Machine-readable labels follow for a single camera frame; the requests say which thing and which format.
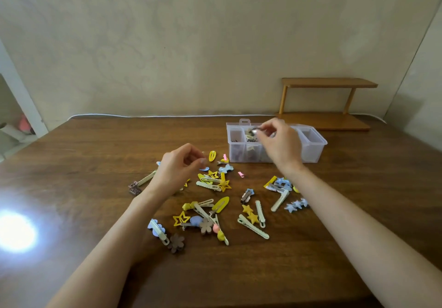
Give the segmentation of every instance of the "person's left arm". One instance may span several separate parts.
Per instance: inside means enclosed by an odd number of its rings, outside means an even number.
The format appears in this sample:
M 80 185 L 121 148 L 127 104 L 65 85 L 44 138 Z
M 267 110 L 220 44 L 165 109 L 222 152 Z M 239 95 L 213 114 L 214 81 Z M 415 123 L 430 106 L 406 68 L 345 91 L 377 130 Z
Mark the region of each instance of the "person's left arm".
M 47 308 L 116 307 L 152 216 L 205 163 L 204 154 L 191 144 L 164 154 L 150 184 L 131 202 Z

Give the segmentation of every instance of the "person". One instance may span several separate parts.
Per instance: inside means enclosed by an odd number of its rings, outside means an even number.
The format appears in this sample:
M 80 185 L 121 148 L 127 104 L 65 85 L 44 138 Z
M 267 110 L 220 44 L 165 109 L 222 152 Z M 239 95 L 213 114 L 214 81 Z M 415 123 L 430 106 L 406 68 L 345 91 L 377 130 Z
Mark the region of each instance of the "person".
M 309 171 L 302 164 L 301 142 L 294 129 L 278 119 L 263 123 L 260 129 L 257 137 L 270 158 L 307 199 L 381 304 L 442 306 L 439 269 Z M 275 131 L 276 136 L 269 137 Z M 47 308 L 117 307 L 129 270 L 139 258 L 150 219 L 170 195 L 205 166 L 204 154 L 191 144 L 164 154 L 150 184 L 131 202 Z

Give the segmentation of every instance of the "clear plastic organizer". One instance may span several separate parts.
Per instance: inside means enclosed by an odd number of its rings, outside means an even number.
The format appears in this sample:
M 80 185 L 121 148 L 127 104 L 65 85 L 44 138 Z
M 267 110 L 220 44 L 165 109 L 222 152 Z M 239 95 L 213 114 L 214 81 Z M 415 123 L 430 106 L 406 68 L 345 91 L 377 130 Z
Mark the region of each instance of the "clear plastic organizer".
M 261 143 L 246 141 L 245 132 L 252 126 L 260 125 L 250 123 L 248 119 L 240 119 L 239 123 L 226 123 L 230 162 L 272 162 Z M 296 124 L 290 127 L 298 131 L 302 143 L 302 161 L 318 162 L 327 141 L 312 126 Z

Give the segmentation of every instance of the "person's left hand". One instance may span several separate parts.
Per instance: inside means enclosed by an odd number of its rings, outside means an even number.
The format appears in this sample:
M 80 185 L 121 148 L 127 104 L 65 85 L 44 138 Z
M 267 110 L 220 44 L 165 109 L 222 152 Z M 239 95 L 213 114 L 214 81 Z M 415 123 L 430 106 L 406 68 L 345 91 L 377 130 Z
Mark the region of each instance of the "person's left hand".
M 204 154 L 190 143 L 165 153 L 157 173 L 145 190 L 169 197 L 181 189 L 186 181 L 206 167 Z

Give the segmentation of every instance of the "white door frame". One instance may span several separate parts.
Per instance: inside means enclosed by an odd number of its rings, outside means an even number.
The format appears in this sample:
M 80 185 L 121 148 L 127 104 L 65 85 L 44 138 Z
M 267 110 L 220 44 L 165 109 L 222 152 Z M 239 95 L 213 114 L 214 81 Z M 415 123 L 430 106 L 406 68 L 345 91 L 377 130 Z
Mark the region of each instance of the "white door frame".
M 3 42 L 0 40 L 0 73 L 3 75 L 6 84 L 14 95 L 17 103 L 25 114 L 30 126 L 34 129 L 37 137 L 42 137 L 48 133 L 48 129 L 41 119 L 37 107 L 28 93 L 20 78 L 17 69 L 9 57 Z

